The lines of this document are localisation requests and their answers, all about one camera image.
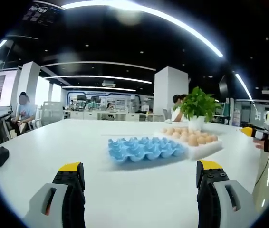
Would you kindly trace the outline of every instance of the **green plant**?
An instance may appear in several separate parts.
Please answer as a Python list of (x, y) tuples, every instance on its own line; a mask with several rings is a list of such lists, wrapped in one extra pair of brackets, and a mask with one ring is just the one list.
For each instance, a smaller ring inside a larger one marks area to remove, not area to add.
[(194, 116), (205, 116), (205, 121), (209, 121), (212, 119), (216, 107), (220, 107), (220, 105), (216, 103), (212, 94), (206, 94), (196, 87), (183, 100), (181, 111), (188, 120)]

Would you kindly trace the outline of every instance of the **black ceiling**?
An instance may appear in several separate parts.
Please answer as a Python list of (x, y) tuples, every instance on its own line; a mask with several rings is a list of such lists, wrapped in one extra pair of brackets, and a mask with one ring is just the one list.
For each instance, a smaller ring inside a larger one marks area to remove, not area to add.
[[(48, 0), (56, 5), (74, 1)], [(87, 63), (47, 68), (59, 76), (104, 75), (153, 82), (157, 71), (170, 66), (189, 74), (190, 89), (200, 86), (216, 97), (219, 97), (220, 79), (228, 75), (233, 97), (247, 99), (234, 76), (234, 73), (239, 73), (253, 99), (269, 100), (269, 95), (261, 94), (263, 87), (269, 87), (269, 0), (136, 2), (185, 22), (205, 36), (223, 57), (218, 57), (189, 32), (162, 18), (93, 6), (67, 9), (47, 26), (24, 22), (16, 25), (7, 34), (7, 39), (14, 40), (15, 45), (8, 54), (5, 68), (29, 61), (41, 66), (57, 62), (108, 61), (140, 65), (156, 71)], [(7, 47), (1, 48), (0, 58), (4, 59), (8, 51)], [(42, 71), (41, 76), (49, 75)], [(74, 86), (101, 86), (103, 81), (91, 78), (65, 80)], [(152, 95), (154, 91), (153, 84), (121, 80), (115, 80), (115, 83), (116, 87), (136, 89), (142, 94)]]

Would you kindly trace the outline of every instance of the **man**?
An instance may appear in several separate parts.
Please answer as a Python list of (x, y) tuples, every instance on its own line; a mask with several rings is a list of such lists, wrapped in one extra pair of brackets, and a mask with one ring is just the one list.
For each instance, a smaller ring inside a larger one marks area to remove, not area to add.
[(186, 94), (173, 96), (174, 107), (172, 108), (172, 121), (181, 122), (184, 119), (184, 115), (181, 112), (180, 106), (186, 97)]
[[(34, 120), (34, 109), (29, 102), (29, 97), (25, 92), (21, 92), (19, 95), (19, 106), (17, 108), (16, 117), (11, 119), (11, 127), (15, 129), (17, 136), (25, 133), (29, 127), (28, 122)], [(22, 131), (20, 132), (20, 126), (25, 125)]]

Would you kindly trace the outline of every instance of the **white flower pot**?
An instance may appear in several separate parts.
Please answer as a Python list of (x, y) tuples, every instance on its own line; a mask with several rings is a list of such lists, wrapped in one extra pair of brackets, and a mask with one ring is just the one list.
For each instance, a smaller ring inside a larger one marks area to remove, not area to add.
[(205, 116), (194, 116), (188, 122), (188, 129), (192, 129), (194, 131), (201, 131), (204, 125)]

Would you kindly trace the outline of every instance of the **black cable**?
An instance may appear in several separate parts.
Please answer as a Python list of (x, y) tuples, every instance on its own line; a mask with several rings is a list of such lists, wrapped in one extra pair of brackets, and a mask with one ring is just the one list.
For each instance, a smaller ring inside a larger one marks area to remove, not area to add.
[(263, 171), (261, 172), (261, 175), (259, 176), (258, 180), (256, 181), (255, 186), (258, 184), (258, 182), (260, 181), (260, 179), (261, 179), (261, 177), (262, 177), (262, 175), (263, 175), (264, 171), (266, 170), (266, 167), (267, 167), (267, 165), (268, 165), (268, 162), (269, 162), (269, 157), (268, 157), (268, 160), (267, 160), (266, 166), (264, 167)]

